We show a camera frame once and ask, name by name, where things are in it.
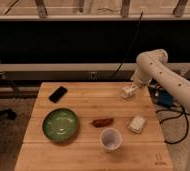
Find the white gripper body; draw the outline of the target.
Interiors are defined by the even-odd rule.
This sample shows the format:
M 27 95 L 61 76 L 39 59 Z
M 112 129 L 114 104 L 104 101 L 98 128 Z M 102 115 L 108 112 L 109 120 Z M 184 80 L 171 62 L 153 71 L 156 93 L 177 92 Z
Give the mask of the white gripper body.
M 137 69 L 134 72 L 133 76 L 131 77 L 131 80 L 138 87 L 143 87 L 143 86 L 148 86 L 150 84 L 152 78 L 147 73 Z

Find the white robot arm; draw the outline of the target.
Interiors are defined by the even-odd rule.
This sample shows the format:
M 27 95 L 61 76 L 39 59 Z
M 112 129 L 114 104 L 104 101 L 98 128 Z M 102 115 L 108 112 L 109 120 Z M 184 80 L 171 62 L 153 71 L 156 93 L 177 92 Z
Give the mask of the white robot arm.
M 140 53 L 136 58 L 136 70 L 131 80 L 138 86 L 147 86 L 156 80 L 190 113 L 190 81 L 165 66 L 168 54 L 164 49 Z M 190 171 L 190 151 L 186 171 Z

